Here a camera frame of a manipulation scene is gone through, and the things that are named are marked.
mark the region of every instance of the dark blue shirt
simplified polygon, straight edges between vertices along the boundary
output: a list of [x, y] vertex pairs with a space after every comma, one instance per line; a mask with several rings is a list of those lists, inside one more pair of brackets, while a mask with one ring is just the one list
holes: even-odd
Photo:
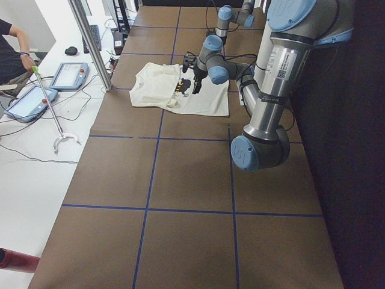
[[23, 66], [20, 54], [13, 50], [3, 35], [9, 35], [12, 24], [0, 19], [0, 84], [23, 74], [26, 69]]

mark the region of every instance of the white fabric sheet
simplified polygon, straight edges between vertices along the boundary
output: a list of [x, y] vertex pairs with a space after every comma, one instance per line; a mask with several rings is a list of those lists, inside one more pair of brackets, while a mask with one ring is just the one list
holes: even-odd
[[198, 94], [193, 94], [194, 72], [182, 73], [182, 66], [147, 63], [136, 75], [130, 91], [135, 107], [160, 107], [173, 113], [228, 116], [229, 82], [215, 85], [206, 77]]

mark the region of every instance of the person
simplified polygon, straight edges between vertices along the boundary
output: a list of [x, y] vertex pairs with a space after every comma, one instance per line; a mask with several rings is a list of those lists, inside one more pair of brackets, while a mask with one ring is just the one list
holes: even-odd
[[[0, 19], [0, 34], [0, 84], [17, 84], [15, 90], [6, 92], [16, 96], [32, 75], [36, 63], [29, 56], [29, 39], [25, 31]], [[20, 52], [16, 52], [3, 35], [16, 37]]]

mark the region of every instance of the white and blue device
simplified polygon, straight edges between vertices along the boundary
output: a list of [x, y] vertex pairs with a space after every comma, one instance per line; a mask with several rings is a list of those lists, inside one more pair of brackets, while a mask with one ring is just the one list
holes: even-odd
[[58, 91], [77, 90], [87, 78], [88, 70], [85, 62], [61, 63], [49, 88]]
[[[57, 90], [45, 88], [49, 100], [52, 102], [58, 96]], [[43, 90], [40, 86], [34, 85], [19, 99], [14, 101], [4, 113], [22, 122], [31, 122], [41, 116], [47, 109]]]

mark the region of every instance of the red cylinder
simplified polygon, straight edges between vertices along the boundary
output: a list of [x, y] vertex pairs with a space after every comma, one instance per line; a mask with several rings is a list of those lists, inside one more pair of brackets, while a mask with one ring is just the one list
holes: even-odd
[[0, 248], [0, 269], [34, 273], [40, 258]]

